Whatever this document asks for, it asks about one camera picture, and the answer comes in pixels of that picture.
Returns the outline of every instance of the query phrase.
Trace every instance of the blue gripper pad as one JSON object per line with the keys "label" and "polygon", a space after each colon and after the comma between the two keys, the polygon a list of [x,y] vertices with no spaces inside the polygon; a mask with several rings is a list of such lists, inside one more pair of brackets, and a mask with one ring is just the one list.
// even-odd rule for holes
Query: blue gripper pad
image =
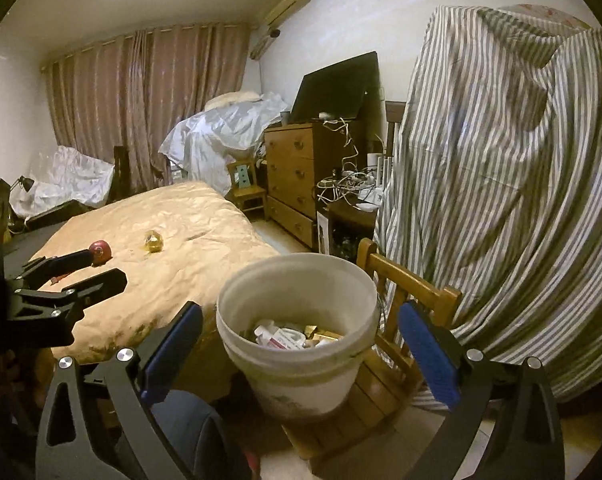
{"label": "blue gripper pad", "polygon": [[452,409],[461,399],[458,371],[430,332],[430,320],[415,303],[408,301],[399,309],[399,331],[407,343],[418,368],[434,398]]}
{"label": "blue gripper pad", "polygon": [[188,309],[178,322],[172,327],[166,327],[169,328],[169,332],[145,365],[141,400],[146,406],[165,400],[172,383],[203,331],[201,307],[191,301],[188,304]]}

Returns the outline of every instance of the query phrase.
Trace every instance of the red apple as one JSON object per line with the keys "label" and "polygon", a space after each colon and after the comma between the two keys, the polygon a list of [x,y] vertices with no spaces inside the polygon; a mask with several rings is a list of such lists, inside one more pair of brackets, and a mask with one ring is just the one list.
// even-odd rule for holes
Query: red apple
{"label": "red apple", "polygon": [[94,255],[92,266],[97,267],[103,265],[106,261],[112,259],[112,249],[105,240],[98,240],[88,248]]}

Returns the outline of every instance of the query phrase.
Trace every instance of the striped cloth cover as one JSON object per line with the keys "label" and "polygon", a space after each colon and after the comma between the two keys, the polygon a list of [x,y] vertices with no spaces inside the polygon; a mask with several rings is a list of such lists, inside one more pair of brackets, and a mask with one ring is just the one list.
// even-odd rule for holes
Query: striped cloth cover
{"label": "striped cloth cover", "polygon": [[[601,381],[602,30],[439,7],[375,238],[464,293],[464,346],[539,357],[558,400]],[[437,406],[429,392],[415,404]]]}

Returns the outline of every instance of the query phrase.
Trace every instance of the wooden dresser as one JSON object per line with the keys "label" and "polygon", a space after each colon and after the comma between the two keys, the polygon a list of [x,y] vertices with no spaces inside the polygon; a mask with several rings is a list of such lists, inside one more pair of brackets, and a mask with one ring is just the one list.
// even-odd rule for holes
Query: wooden dresser
{"label": "wooden dresser", "polygon": [[[350,121],[359,168],[366,164],[365,131],[360,121]],[[354,154],[346,136],[322,123],[289,124],[265,130],[268,160],[268,210],[270,217],[309,247],[316,247],[316,183],[341,167],[344,156]]]}

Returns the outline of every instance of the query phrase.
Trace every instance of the trash in bucket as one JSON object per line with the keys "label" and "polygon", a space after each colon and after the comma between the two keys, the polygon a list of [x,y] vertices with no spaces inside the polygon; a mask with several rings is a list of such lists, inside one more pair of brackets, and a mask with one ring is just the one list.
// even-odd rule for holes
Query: trash in bucket
{"label": "trash in bucket", "polygon": [[253,331],[244,330],[241,336],[258,345],[278,350],[316,348],[342,337],[328,330],[318,330],[316,325],[303,327],[291,322],[275,322],[272,319],[257,321]]}

